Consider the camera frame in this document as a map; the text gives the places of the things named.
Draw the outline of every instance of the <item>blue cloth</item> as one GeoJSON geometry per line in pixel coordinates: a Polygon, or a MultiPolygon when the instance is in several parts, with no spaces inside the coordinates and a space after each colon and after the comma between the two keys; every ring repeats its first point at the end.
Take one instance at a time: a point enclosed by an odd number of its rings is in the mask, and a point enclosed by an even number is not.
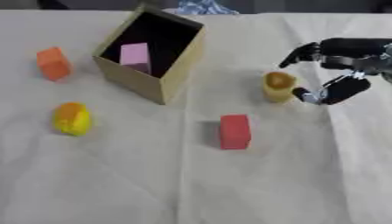
{"type": "Polygon", "coordinates": [[[238,11],[230,10],[214,0],[180,0],[176,13],[186,15],[239,14],[238,11]]]}

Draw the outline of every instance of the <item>pink cube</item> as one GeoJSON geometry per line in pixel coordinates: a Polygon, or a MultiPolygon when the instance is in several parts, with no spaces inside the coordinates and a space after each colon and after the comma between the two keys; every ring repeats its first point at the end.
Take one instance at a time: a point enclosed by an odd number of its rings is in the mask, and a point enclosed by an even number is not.
{"type": "Polygon", "coordinates": [[[244,150],[251,139],[246,115],[223,115],[220,118],[220,147],[223,150],[244,150]]]}
{"type": "Polygon", "coordinates": [[[150,74],[150,55],[147,43],[121,46],[120,64],[150,74]]]}

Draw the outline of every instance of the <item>background object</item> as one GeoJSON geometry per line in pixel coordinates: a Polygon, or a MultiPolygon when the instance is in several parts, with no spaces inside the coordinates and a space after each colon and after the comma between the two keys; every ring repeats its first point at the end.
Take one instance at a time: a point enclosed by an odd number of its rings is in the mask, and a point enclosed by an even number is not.
{"type": "Polygon", "coordinates": [[[176,13],[183,15],[239,14],[238,11],[230,10],[215,0],[179,0],[176,13]]]}
{"type": "Polygon", "coordinates": [[[37,0],[38,6],[42,10],[69,10],[61,0],[37,0]]]}
{"type": "MultiPolygon", "coordinates": [[[[73,10],[130,11],[141,0],[58,0],[73,10]]],[[[216,0],[219,4],[240,13],[260,12],[372,12],[381,0],[216,0]]],[[[160,9],[177,8],[178,0],[144,0],[160,9]]],[[[0,9],[37,9],[36,0],[6,0],[0,2],[0,9]]]]}
{"type": "Polygon", "coordinates": [[[374,7],[375,13],[391,13],[392,12],[392,1],[382,0],[374,7]]]}

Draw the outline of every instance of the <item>small cup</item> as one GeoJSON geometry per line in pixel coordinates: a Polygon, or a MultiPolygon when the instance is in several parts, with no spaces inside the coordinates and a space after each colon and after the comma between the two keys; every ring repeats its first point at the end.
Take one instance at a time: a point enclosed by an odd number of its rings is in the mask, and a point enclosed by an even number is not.
{"type": "Polygon", "coordinates": [[[292,89],[297,78],[287,73],[273,72],[262,77],[262,90],[271,102],[287,102],[291,99],[292,89]]]}

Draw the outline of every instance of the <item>robotic hand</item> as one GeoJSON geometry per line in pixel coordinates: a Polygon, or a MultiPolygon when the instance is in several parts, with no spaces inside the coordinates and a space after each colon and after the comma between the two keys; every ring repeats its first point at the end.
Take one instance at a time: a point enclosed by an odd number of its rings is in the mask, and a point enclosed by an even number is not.
{"type": "Polygon", "coordinates": [[[332,105],[370,88],[367,75],[378,75],[392,83],[392,39],[329,38],[295,49],[280,65],[320,61],[323,68],[351,70],[325,83],[316,93],[297,87],[293,94],[302,102],[332,105]]]}

